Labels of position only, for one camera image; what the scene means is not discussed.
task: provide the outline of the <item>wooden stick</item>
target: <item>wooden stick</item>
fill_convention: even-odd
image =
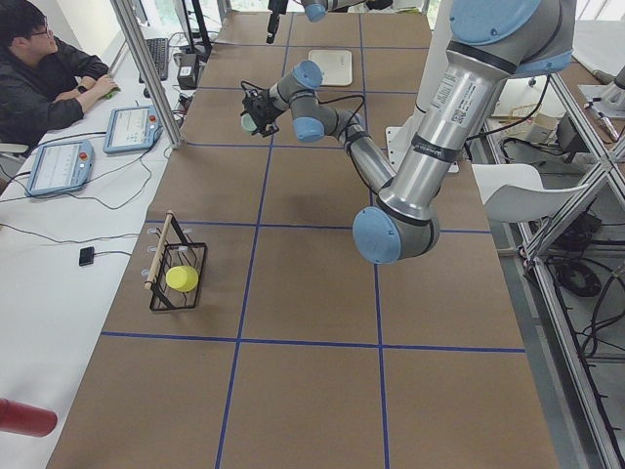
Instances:
[[[156,252],[154,253],[154,258],[152,259],[152,265],[149,268],[149,274],[147,274],[146,282],[144,283],[144,288],[146,290],[151,290],[152,285],[154,284],[154,279],[160,270],[160,264],[163,262],[163,253],[165,250],[165,242],[167,238],[167,233],[169,232],[169,228],[172,226],[172,219],[174,218],[174,212],[171,210],[167,211],[167,216],[165,217],[165,224],[163,225],[163,231],[160,234],[160,239],[158,240],[158,246],[156,246]]]

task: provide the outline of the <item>white chair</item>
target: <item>white chair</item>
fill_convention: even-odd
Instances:
[[[489,220],[520,223],[554,215],[588,184],[545,189],[540,173],[529,164],[473,164],[481,203]]]

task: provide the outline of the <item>black jacket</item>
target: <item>black jacket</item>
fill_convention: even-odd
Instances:
[[[36,68],[0,46],[0,141],[34,147],[49,130],[63,129],[81,119],[78,101],[54,103],[54,99],[74,89],[77,76],[97,80],[108,72],[98,57],[55,40],[59,50],[44,57]]]

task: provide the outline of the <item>white wall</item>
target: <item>white wall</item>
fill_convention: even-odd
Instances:
[[[623,0],[577,0],[578,20],[618,21],[625,19]]]
[[[81,47],[57,0],[30,1],[48,17],[48,26],[55,32],[55,35],[74,47]]]
[[[30,0],[47,17],[63,41],[88,54],[101,56],[119,24],[108,0]]]

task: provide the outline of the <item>keyboard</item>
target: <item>keyboard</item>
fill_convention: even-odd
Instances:
[[[169,40],[166,37],[155,37],[146,39],[146,45],[158,76],[161,81],[166,80],[169,72]],[[139,82],[144,82],[141,76],[139,76]]]

